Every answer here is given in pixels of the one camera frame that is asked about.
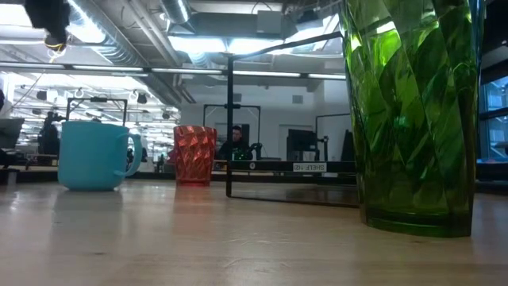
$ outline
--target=sign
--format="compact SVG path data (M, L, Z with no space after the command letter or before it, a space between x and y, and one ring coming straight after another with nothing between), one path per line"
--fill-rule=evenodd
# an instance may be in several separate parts
M293 163L293 172L326 172L326 163Z

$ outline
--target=man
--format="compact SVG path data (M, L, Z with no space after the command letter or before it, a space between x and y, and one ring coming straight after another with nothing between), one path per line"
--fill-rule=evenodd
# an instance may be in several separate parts
M228 157L229 142L226 141L219 149L217 158L226 160ZM248 143L243 140L241 127L233 127L233 159L234 160L252 160L252 150L248 147Z

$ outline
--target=green glass vase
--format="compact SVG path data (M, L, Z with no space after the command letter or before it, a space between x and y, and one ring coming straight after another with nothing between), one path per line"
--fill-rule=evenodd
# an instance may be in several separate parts
M362 219L471 234L483 0L344 0Z

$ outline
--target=red faceted cup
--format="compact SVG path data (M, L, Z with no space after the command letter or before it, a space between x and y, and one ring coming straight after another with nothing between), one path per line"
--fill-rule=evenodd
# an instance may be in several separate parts
M203 126L176 126L177 185L209 186L214 166L217 131Z

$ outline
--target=turquoise mug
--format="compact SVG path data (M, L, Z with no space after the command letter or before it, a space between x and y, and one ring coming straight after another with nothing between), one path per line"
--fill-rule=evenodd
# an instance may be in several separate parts
M129 138L134 160L127 168ZM110 190L140 167L143 146L140 135L129 128L100 122L64 122L60 139L58 181L71 190Z

